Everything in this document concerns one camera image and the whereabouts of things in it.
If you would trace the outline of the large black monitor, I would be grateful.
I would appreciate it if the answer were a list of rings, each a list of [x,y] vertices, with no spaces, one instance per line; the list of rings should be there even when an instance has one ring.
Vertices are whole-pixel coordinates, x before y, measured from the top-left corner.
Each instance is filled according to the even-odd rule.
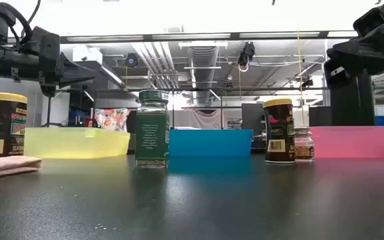
[[[242,129],[250,129],[253,135],[259,135],[264,129],[262,123],[264,117],[263,105],[261,103],[243,103],[241,105]]]

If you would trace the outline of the blue plastic bin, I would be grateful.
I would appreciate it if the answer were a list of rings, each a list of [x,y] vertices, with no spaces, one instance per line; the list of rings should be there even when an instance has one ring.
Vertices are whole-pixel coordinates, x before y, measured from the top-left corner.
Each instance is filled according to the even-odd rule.
[[[252,130],[249,129],[171,130],[169,156],[248,157],[251,155],[252,136]]]

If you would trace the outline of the pink plastic bin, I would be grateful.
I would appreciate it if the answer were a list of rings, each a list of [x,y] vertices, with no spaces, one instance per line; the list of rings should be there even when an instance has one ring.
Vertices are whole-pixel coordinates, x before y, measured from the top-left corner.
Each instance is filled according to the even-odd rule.
[[[315,157],[384,158],[384,126],[311,127]]]

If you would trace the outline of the pink folded cloth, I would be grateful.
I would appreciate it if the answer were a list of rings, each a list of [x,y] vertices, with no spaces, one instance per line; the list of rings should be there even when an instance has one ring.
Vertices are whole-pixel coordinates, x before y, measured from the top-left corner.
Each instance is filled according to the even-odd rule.
[[[23,155],[0,157],[0,177],[38,171],[41,164],[42,159],[37,157]]]

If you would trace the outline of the yellow plastic bin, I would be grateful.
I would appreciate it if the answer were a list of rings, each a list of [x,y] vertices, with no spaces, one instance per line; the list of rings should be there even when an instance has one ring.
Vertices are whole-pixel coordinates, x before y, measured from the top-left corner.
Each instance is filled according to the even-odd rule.
[[[29,127],[24,155],[41,159],[98,159],[125,155],[130,134],[90,127]]]

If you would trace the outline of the overhead light bar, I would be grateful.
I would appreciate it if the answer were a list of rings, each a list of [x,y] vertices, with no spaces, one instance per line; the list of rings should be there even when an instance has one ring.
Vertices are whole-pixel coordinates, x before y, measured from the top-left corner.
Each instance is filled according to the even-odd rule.
[[[144,35],[62,36],[62,44],[129,43],[154,41],[252,41],[300,39],[350,39],[355,31],[281,31],[233,33],[164,33]]]

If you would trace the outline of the silver ceiling duct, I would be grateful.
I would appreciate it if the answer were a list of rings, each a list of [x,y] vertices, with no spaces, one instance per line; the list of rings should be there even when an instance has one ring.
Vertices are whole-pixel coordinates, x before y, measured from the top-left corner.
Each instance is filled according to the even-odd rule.
[[[197,46],[187,50],[192,80],[192,88],[208,89],[212,87],[219,47]]]

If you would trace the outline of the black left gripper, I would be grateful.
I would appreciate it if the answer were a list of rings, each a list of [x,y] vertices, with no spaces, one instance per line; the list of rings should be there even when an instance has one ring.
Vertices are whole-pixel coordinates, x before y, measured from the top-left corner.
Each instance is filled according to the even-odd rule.
[[[14,81],[21,79],[36,80],[39,82],[41,92],[46,97],[54,97],[56,86],[60,87],[93,80],[94,70],[74,63],[60,54],[59,44],[41,44],[38,51],[26,48],[16,50],[20,56],[10,68],[10,74]],[[60,57],[63,61],[61,75]]]

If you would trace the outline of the tall black partition panel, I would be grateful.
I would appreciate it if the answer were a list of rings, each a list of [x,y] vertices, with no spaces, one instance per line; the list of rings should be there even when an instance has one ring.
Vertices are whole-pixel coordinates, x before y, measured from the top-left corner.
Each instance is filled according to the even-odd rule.
[[[332,125],[375,126],[373,85],[366,69],[351,77],[341,73],[341,82],[330,92]]]

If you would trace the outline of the yellow lid dark spice jar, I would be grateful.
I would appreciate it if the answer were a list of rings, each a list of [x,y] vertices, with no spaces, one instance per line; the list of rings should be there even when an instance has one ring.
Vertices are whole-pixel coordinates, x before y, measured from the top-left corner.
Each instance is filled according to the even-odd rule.
[[[24,154],[27,98],[0,92],[0,157]]]
[[[295,163],[295,130],[292,100],[272,99],[264,102],[266,121],[265,162]]]

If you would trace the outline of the green lid glass spice jar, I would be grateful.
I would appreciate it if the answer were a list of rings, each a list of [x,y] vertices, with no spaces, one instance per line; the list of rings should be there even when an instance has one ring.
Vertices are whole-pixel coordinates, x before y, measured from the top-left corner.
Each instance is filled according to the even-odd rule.
[[[166,168],[169,156],[168,92],[139,92],[140,106],[136,112],[135,161],[144,168]]]

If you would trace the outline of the floral patterned cloth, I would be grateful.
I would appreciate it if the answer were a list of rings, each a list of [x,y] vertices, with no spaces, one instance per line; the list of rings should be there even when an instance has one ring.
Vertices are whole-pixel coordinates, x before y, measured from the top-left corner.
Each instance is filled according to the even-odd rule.
[[[127,132],[127,118],[130,110],[126,108],[96,109],[95,119],[103,129]]]

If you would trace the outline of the low black panel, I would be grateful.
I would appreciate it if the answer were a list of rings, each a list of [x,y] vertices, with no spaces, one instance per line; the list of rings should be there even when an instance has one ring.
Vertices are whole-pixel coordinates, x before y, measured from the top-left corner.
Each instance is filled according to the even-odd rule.
[[[331,124],[330,106],[316,106],[309,108],[310,127],[330,126]]]

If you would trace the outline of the small glass spice jar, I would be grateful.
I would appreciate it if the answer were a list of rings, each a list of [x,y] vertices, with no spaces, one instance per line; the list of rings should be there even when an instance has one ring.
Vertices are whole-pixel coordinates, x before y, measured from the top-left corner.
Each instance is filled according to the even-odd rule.
[[[295,160],[314,161],[315,143],[308,127],[295,128]]]

